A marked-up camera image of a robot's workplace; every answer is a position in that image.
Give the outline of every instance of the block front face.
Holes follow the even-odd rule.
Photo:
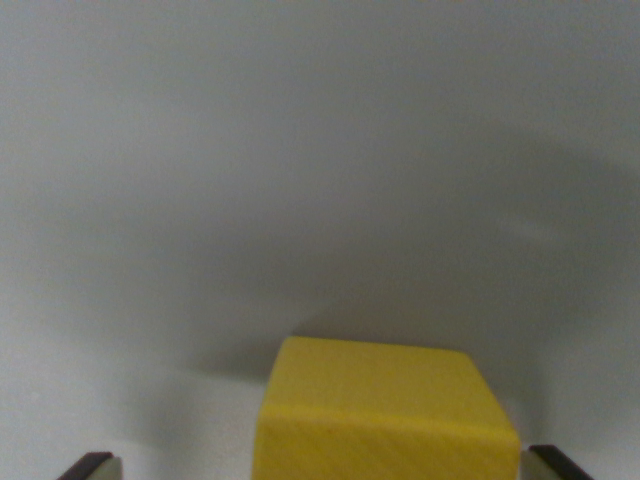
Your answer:
[[[294,337],[260,412],[253,478],[513,480],[519,448],[463,354]]]

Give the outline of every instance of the white backdrop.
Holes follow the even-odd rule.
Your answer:
[[[640,445],[635,5],[0,12],[0,477],[248,478],[293,333],[472,354],[525,441]]]

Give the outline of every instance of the yellow block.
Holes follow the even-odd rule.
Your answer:
[[[514,480],[519,451],[466,355],[292,337],[260,410],[253,480]]]

